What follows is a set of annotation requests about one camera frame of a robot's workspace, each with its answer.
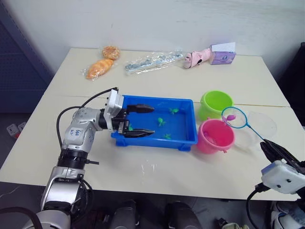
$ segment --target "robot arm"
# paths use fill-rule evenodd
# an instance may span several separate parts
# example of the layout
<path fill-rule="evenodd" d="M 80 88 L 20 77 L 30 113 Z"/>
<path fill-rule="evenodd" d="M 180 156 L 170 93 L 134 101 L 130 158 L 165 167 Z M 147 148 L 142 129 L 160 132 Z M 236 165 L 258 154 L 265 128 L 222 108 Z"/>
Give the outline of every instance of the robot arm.
<path fill-rule="evenodd" d="M 145 104 L 128 105 L 122 108 L 124 97 L 111 90 L 105 109 L 82 107 L 72 118 L 65 131 L 61 154 L 41 199 L 41 212 L 37 216 L 44 229 L 69 229 L 71 221 L 86 212 L 88 190 L 84 181 L 85 164 L 98 164 L 87 156 L 91 150 L 96 131 L 118 130 L 125 137 L 143 137 L 154 133 L 152 130 L 129 130 L 129 112 L 148 113 L 153 107 Z M 29 221 L 24 229 L 32 229 Z"/>

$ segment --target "white wall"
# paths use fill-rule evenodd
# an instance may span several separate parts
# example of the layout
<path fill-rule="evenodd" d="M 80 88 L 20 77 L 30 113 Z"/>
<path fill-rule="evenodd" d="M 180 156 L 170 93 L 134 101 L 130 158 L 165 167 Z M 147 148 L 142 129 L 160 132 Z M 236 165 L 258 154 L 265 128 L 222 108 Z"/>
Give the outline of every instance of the white wall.
<path fill-rule="evenodd" d="M 274 77 L 305 40 L 303 0 L 3 0 L 56 72 L 70 47 L 200 50 L 236 42 Z"/>

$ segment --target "cable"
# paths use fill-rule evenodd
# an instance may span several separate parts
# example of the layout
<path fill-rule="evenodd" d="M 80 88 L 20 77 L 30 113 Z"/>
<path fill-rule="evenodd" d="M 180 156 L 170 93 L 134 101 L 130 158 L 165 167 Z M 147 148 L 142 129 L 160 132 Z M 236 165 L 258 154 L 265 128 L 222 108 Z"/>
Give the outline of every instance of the cable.
<path fill-rule="evenodd" d="M 86 187 L 86 185 L 85 185 L 83 180 L 80 180 L 80 183 L 85 188 L 86 203 L 85 203 L 85 206 L 83 208 L 83 211 L 81 211 L 76 217 L 71 217 L 71 224 L 74 224 L 74 223 L 80 221 L 84 217 L 84 215 L 86 214 L 87 207 L 88 207 L 88 199 L 89 199 L 89 197 L 88 197 L 88 190 L 87 190 L 87 187 Z"/>
<path fill-rule="evenodd" d="M 259 229 L 258 226 L 253 222 L 253 220 L 252 220 L 252 218 L 251 218 L 251 214 L 250 214 L 250 200 L 251 200 L 251 198 L 252 198 L 256 193 L 258 193 L 258 191 L 257 191 L 257 190 L 254 190 L 254 191 L 248 196 L 247 201 L 246 201 L 246 210 L 247 210 L 247 216 L 248 216 L 248 218 L 249 218 L 251 224 L 253 225 L 253 227 L 254 227 L 255 229 Z"/>
<path fill-rule="evenodd" d="M 4 193 L 4 194 L 1 194 L 0 195 L 0 199 L 5 196 L 5 195 L 9 195 L 9 194 L 12 194 L 14 191 L 16 191 L 20 186 L 17 186 L 14 190 L 12 190 L 11 192 L 8 192 L 8 193 Z"/>
<path fill-rule="evenodd" d="M 28 217 L 30 217 L 35 229 L 42 229 L 42 225 L 39 221 L 38 216 L 34 212 L 32 212 L 31 210 L 29 210 L 27 208 L 12 207 L 12 208 L 0 209 L 0 214 L 13 213 L 13 212 L 19 212 L 19 213 L 26 214 Z"/>
<path fill-rule="evenodd" d="M 87 103 L 89 103 L 92 99 L 96 98 L 97 96 L 99 96 L 99 95 L 101 95 L 101 94 L 105 94 L 105 93 L 107 93 L 107 92 L 110 92 L 111 90 L 116 90 L 116 91 L 118 91 L 119 88 L 118 88 L 118 87 L 114 87 L 114 88 L 110 88 L 110 89 L 108 89 L 108 90 L 106 90 L 106 91 L 97 93 L 96 95 L 94 95 L 94 96 L 92 96 L 90 99 L 88 99 L 86 102 L 84 102 L 84 104 L 81 105 L 81 107 L 84 107 L 85 105 L 87 105 Z"/>
<path fill-rule="evenodd" d="M 95 196 L 94 196 L 94 191 L 93 191 L 91 185 L 84 179 L 81 181 L 81 183 L 86 184 L 88 186 L 89 191 L 91 192 L 91 201 L 90 201 L 90 205 L 87 206 L 86 209 L 84 210 L 84 213 L 81 216 L 79 216 L 78 218 L 76 218 L 75 220 L 73 220 L 72 224 L 79 222 L 81 219 L 83 219 L 85 216 L 87 216 L 88 213 L 92 210 L 93 205 L 94 205 Z"/>
<path fill-rule="evenodd" d="M 57 121 L 56 121 L 56 132 L 57 132 L 57 137 L 58 137 L 58 141 L 59 141 L 59 145 L 62 146 L 62 142 L 61 142 L 61 134 L 59 132 L 59 121 L 61 119 L 61 116 L 63 115 L 63 113 L 65 113 L 66 111 L 69 111 L 71 109 L 75 109 L 75 108 L 81 108 L 81 106 L 71 106 L 68 107 L 66 109 L 64 109 L 57 117 Z"/>

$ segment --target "plastic-wrapped item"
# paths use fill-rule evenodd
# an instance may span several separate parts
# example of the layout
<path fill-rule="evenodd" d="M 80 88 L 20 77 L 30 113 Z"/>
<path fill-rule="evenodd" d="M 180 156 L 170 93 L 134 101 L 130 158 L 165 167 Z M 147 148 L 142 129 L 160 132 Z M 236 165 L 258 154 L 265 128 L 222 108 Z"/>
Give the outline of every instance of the plastic-wrapped item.
<path fill-rule="evenodd" d="M 120 57 L 121 52 L 116 46 L 105 46 L 102 54 L 104 58 L 115 61 Z"/>
<path fill-rule="evenodd" d="M 181 50 L 174 52 L 152 52 L 150 55 L 141 57 L 135 61 L 127 62 L 125 70 L 128 74 L 144 73 L 156 69 L 166 68 L 169 64 L 183 60 Z"/>
<path fill-rule="evenodd" d="M 113 60 L 110 59 L 99 60 L 93 65 L 91 65 L 90 68 L 84 69 L 83 74 L 86 76 L 86 79 L 96 80 L 99 76 L 108 72 L 112 65 L 113 65 Z"/>

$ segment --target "blue plastic tray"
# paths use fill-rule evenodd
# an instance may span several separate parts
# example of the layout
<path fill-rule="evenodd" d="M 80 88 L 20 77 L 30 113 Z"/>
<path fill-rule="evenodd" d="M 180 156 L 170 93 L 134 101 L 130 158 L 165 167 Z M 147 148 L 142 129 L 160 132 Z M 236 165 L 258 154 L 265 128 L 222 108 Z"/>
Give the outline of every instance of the blue plastic tray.
<path fill-rule="evenodd" d="M 114 132 L 117 146 L 154 146 L 190 151 L 191 146 L 198 142 L 193 102 L 190 99 L 169 99 L 124 95 L 123 108 L 129 104 L 147 104 L 154 107 L 151 113 L 130 113 L 128 119 L 132 128 L 154 130 L 155 133 L 139 138 L 125 138 Z M 170 109 L 178 108 L 172 114 Z M 165 121 L 159 126 L 158 118 Z"/>

